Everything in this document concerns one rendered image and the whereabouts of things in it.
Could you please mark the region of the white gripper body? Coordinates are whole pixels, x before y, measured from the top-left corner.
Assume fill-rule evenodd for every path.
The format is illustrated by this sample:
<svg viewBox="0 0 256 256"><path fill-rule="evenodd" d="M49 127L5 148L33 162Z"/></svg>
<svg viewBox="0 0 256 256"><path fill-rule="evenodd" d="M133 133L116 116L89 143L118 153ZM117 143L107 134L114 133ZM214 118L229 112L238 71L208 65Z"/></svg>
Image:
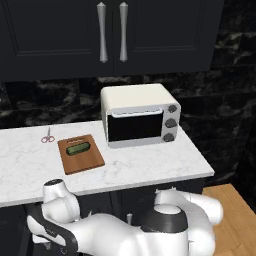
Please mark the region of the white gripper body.
<svg viewBox="0 0 256 256"><path fill-rule="evenodd" d="M46 248L59 246L59 243L55 238L51 238L50 236L43 236L43 235L32 235L32 241L35 244L43 244Z"/></svg>

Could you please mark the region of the brown wooden cutting board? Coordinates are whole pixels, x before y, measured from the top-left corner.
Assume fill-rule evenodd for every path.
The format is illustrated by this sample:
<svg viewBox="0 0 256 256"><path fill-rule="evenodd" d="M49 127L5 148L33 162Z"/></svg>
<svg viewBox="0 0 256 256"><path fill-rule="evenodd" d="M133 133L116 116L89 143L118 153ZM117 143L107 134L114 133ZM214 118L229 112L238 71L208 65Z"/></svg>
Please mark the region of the brown wooden cutting board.
<svg viewBox="0 0 256 256"><path fill-rule="evenodd" d="M66 148L83 142L90 143L90 149L73 156L66 154ZM58 141L58 148L66 175L87 171L105 165L104 159L91 134Z"/></svg>

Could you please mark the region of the green cucumber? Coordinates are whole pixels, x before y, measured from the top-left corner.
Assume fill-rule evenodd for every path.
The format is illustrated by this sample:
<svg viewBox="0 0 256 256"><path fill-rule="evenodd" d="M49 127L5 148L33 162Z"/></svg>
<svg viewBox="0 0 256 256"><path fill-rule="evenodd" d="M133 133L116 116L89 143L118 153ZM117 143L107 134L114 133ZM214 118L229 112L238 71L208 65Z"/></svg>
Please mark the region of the green cucumber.
<svg viewBox="0 0 256 256"><path fill-rule="evenodd" d="M68 156L73 156L79 153L86 152L90 149L90 143L89 142L83 142L77 145L69 146L66 148L66 154Z"/></svg>

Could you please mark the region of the black base cupboard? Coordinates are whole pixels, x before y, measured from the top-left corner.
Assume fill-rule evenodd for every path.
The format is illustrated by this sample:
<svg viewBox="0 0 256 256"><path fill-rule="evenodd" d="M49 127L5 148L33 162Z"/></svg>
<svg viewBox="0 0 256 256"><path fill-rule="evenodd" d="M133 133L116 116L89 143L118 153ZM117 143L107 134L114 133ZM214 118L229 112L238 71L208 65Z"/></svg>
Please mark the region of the black base cupboard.
<svg viewBox="0 0 256 256"><path fill-rule="evenodd" d="M201 194L205 185L204 178L178 181L165 184L123 189L78 197L81 217L89 212L108 213L125 221L132 214L132 224L138 225L141 216L153 206L156 189L178 190ZM32 234L26 224L27 213L41 201L0 208L0 256L64 256L60 249L50 244L34 244Z"/></svg>

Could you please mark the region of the black glass toaster oven door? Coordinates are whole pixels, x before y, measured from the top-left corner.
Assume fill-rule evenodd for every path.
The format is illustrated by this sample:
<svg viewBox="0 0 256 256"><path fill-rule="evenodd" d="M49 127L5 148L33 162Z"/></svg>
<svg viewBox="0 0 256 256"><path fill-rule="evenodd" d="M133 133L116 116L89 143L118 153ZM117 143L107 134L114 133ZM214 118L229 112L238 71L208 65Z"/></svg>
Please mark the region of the black glass toaster oven door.
<svg viewBox="0 0 256 256"><path fill-rule="evenodd" d="M160 137L163 114L115 118L108 116L110 142Z"/></svg>

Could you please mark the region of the white toaster oven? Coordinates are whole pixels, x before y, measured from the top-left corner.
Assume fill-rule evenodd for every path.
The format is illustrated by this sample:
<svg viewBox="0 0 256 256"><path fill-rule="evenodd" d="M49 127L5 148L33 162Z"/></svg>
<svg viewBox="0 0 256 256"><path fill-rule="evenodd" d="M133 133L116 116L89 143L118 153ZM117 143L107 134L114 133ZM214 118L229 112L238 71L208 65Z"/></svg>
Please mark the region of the white toaster oven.
<svg viewBox="0 0 256 256"><path fill-rule="evenodd" d="M100 92L101 98L101 117L104 127L107 144L110 148L123 148L143 146L150 144L169 143L163 140L167 133L171 133L176 138L180 121L181 105L160 83L107 86ZM177 110L173 113L168 111L170 105L176 105ZM108 116L114 113L133 113L163 110L162 131L160 137L132 139L110 142L108 138ZM165 122L174 119L177 126L167 128Z"/></svg>

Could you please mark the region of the pink-handled scissors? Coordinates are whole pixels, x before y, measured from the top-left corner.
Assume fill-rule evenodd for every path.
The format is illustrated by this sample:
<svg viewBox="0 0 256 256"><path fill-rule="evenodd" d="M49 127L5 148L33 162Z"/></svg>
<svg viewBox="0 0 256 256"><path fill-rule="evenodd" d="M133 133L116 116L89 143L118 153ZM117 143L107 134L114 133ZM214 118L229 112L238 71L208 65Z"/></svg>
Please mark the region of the pink-handled scissors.
<svg viewBox="0 0 256 256"><path fill-rule="evenodd" d="M55 138L51 135L50 129L49 129L49 131L47 132L47 135L44 136L44 137L41 139L41 142L42 142L42 143L47 143L47 142L52 143L52 142L54 142L54 141L55 141Z"/></svg>

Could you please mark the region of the black wall cupboard door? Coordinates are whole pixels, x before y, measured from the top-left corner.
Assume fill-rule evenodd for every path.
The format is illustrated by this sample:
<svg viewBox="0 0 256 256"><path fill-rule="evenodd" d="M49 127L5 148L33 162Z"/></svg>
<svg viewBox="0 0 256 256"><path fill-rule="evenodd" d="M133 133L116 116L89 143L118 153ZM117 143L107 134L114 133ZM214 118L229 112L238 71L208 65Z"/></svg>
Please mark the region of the black wall cupboard door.
<svg viewBox="0 0 256 256"><path fill-rule="evenodd" d="M112 0L116 76L207 71L225 0ZM127 57L120 61L119 5L128 4Z"/></svg>
<svg viewBox="0 0 256 256"><path fill-rule="evenodd" d="M100 61L100 2L106 5L106 63ZM112 73L111 0L0 0L0 82Z"/></svg>

